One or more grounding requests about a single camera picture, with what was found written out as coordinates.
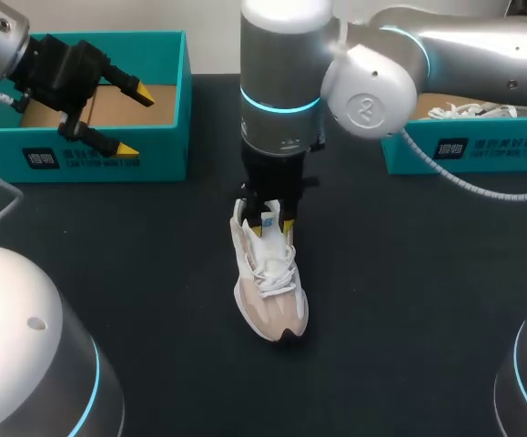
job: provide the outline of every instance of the shoe tongue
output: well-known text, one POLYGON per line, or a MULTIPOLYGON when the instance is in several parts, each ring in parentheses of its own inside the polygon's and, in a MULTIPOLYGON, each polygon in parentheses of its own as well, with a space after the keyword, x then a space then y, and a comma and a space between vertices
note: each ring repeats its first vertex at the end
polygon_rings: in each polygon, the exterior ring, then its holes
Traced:
POLYGON ((248 235, 257 263, 267 262, 268 268, 274 269, 278 263, 269 260, 269 255, 271 257, 285 257, 287 240, 279 227, 279 214, 277 212, 263 212, 261 223, 261 237, 251 229, 246 220, 243 221, 243 229, 248 235))

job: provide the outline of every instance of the sneaker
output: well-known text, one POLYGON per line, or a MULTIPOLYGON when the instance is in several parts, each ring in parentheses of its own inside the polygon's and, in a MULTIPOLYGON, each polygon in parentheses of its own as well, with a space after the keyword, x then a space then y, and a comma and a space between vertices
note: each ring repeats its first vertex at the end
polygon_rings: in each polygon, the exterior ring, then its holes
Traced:
POLYGON ((244 200, 235 204, 230 229, 237 254, 235 300, 249 326, 262 338, 280 341, 300 337, 308 326, 308 298, 301 288, 293 228, 279 227, 280 204, 266 203, 261 237, 242 221, 244 200))

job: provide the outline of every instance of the white shoelace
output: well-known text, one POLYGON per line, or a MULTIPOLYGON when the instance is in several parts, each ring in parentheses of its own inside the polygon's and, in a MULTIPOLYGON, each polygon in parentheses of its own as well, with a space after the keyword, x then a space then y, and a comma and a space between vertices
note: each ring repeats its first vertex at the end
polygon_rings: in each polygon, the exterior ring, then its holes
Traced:
POLYGON ((274 253, 269 253, 263 265, 254 269, 247 259, 248 268, 255 277, 255 283, 262 298, 289 293, 296 288, 296 283, 293 280, 293 275, 296 272, 295 258, 296 249, 289 245, 288 253, 285 257, 278 257, 274 253), (268 263, 270 262, 279 264, 277 271, 269 271, 268 263))
POLYGON ((468 105, 463 105, 456 107, 452 103, 447 102, 451 107, 450 110, 446 111, 440 107, 435 107, 429 111, 429 117, 437 119, 445 118, 491 118, 491 117, 511 117, 516 118, 518 116, 518 111, 516 107, 511 105, 496 105, 496 104, 485 104, 479 105, 477 103, 470 103, 468 105))

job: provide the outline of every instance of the teal shoe box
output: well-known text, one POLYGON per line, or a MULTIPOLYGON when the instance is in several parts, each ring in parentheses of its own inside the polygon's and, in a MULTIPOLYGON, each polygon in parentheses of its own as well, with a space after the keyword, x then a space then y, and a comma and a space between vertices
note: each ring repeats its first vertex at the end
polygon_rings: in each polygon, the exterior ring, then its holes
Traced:
MULTIPOLYGON (((451 173, 527 171, 527 117, 415 120, 405 128, 451 173)), ((435 173, 400 135, 382 140, 382 149, 392 175, 435 173)))
MULTIPOLYGON (((180 181, 187 174, 192 75, 184 32, 94 32, 51 34, 72 45, 85 39, 130 75, 148 85, 176 85, 171 125, 95 127, 139 152, 139 158, 102 158, 79 142, 67 142, 54 127, 20 127, 22 115, 0 104, 0 178, 24 182, 180 181), (31 168, 34 159, 48 165, 31 168)), ((0 92, 20 93, 7 80, 0 92)))

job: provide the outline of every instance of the black tabletop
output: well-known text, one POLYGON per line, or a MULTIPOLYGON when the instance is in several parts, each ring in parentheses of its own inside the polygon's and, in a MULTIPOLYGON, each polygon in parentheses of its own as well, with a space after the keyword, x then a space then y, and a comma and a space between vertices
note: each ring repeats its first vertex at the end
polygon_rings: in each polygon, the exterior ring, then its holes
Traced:
MULTIPOLYGON (((494 376, 527 314, 527 204, 389 176, 378 144, 329 122, 296 228, 308 335, 272 346, 233 297, 235 97, 236 76, 195 76, 186 182, 23 185, 0 224, 0 246, 51 276, 113 363, 126 435, 498 437, 494 376)), ((527 191, 527 175, 469 179, 527 191)))

